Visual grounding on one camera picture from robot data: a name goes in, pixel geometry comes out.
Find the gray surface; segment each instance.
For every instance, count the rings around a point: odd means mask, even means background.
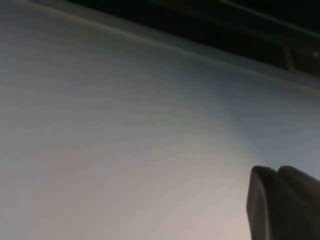
[[[2,239],[248,240],[251,166],[320,177],[316,91],[0,10]]]

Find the black object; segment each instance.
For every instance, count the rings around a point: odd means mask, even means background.
[[[254,166],[246,210],[253,240],[320,240],[320,181],[292,166]]]

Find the white wall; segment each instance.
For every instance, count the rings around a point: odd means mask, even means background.
[[[248,240],[253,165],[320,177],[318,93],[0,9],[1,239]]]

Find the black plastic object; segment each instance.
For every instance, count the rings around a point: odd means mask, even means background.
[[[294,167],[254,166],[246,210],[253,240],[320,240],[320,181]]]

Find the dark ceiling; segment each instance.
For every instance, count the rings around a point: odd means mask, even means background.
[[[320,77],[316,0],[69,0],[277,68]]]

